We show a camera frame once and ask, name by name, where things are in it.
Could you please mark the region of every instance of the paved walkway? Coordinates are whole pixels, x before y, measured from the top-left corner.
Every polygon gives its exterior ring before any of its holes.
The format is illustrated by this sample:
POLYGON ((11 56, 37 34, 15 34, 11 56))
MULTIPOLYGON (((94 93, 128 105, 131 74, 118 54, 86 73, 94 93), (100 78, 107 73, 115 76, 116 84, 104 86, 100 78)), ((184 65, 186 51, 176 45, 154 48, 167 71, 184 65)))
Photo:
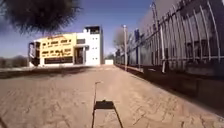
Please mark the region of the paved walkway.
MULTIPOLYGON (((224 128, 224 119, 116 67, 0 80, 0 128, 91 128, 97 101, 113 101, 124 128, 224 128)), ((96 110, 94 128, 121 127, 96 110)))

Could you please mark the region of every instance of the white building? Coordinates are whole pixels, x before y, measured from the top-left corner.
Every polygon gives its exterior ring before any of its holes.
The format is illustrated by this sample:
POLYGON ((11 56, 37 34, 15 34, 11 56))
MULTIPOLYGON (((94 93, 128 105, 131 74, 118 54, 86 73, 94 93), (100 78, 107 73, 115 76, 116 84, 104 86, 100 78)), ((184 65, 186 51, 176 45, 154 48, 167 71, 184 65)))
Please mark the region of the white building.
POLYGON ((30 67, 103 64, 103 30, 87 26, 82 33, 40 38, 29 44, 30 67))

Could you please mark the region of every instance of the paving stone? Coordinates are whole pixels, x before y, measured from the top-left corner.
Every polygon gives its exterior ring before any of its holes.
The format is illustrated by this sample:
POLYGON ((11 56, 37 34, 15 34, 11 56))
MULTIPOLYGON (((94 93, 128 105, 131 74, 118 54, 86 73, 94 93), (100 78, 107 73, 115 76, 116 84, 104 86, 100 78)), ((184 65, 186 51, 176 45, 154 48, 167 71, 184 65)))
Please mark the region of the paving stone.
MULTIPOLYGON (((96 82, 97 100, 113 101, 125 128, 224 128, 216 114, 114 66, 0 79, 0 117, 9 128, 89 128, 96 82)), ((118 127, 113 115, 97 116, 97 126, 118 127)))

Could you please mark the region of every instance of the fence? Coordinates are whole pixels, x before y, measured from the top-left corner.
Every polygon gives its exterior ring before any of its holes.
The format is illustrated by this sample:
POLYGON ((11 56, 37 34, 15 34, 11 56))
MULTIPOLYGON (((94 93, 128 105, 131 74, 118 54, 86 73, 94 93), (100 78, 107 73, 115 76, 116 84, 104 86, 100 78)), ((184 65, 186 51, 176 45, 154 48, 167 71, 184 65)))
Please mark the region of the fence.
MULTIPOLYGON (((153 34, 127 52, 128 65, 224 76, 223 8, 221 0, 184 0, 173 5, 154 24, 153 34)), ((116 63, 124 61, 124 55, 116 57, 116 63)))

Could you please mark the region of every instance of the blue sky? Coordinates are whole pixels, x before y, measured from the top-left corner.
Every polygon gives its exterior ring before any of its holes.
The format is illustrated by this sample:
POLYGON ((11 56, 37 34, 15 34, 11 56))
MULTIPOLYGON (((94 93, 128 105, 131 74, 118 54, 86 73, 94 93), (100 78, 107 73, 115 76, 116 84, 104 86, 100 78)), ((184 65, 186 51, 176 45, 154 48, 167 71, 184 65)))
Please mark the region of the blue sky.
MULTIPOLYGON (((141 18, 149 9, 151 0, 80 0, 83 8, 77 20, 64 28, 64 32, 81 32, 85 25, 102 25, 104 29, 105 54, 114 52, 114 33, 122 24, 129 32, 138 27, 141 18)), ((20 35, 7 23, 0 27, 0 56, 27 55, 28 42, 40 34, 20 35)))

